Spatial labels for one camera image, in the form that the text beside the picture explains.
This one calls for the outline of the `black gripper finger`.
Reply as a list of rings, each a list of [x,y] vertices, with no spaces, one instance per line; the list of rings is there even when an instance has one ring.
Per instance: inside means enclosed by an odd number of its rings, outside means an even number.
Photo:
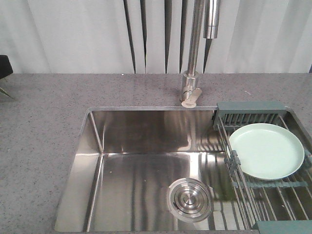
[[[13,73],[13,69],[7,55],[0,55],[0,79]]]

